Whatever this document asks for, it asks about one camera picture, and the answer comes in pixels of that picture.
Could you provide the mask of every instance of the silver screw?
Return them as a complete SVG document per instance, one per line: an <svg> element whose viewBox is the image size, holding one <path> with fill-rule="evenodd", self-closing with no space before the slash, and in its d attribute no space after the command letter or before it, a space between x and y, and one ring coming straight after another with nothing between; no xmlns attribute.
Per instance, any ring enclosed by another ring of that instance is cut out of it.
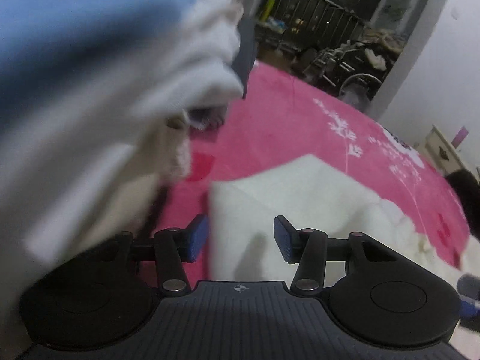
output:
<svg viewBox="0 0 480 360"><path fill-rule="evenodd" d="M318 281L313 279L300 279L295 283L297 288L302 291L313 291L316 290L320 285Z"/></svg>
<svg viewBox="0 0 480 360"><path fill-rule="evenodd" d="M170 279L165 281L162 284L162 287L164 288L164 290L167 290L170 292L180 292L180 291L183 291L185 288L187 288L187 284L183 280Z"/></svg>

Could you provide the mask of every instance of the blue fabric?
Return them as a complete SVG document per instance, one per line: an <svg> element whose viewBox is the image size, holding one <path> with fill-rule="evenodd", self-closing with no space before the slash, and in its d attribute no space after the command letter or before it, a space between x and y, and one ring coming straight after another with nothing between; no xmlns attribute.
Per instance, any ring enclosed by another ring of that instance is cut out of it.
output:
<svg viewBox="0 0 480 360"><path fill-rule="evenodd" d="M194 1L0 0L0 133L36 101L32 92L91 56L166 31Z"/></svg>

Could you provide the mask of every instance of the pile of clothes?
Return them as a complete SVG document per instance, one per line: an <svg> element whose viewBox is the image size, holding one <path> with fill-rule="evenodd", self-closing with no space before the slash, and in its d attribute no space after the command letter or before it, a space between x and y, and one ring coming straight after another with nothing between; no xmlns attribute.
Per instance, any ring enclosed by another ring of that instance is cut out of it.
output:
<svg viewBox="0 0 480 360"><path fill-rule="evenodd" d="M239 0L0 0L0 358L28 346L26 287L137 228L188 174L186 111L243 96L242 14Z"/></svg>

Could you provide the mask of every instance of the pink bedsheet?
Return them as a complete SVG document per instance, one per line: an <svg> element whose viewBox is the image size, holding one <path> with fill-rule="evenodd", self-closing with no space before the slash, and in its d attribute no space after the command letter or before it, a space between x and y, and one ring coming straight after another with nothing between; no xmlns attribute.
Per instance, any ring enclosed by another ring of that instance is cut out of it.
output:
<svg viewBox="0 0 480 360"><path fill-rule="evenodd" d="M311 153L397 204L448 263L458 264L465 248L469 228L458 198L416 151L402 150L365 115L265 64L252 72L247 99L232 105L224 127L192 134L191 151L191 176L172 188L160 228L183 227L208 212L213 180L244 178ZM208 278L207 255L208 246L185 266L192 284Z"/></svg>

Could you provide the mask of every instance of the yellow object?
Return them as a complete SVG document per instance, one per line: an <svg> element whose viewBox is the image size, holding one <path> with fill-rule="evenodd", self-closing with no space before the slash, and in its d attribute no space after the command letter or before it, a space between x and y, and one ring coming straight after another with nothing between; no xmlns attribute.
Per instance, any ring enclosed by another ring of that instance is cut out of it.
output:
<svg viewBox="0 0 480 360"><path fill-rule="evenodd" d="M270 16L273 7L275 6L275 0L267 0L265 8L263 8L262 15L260 16L260 21L265 22Z"/></svg>

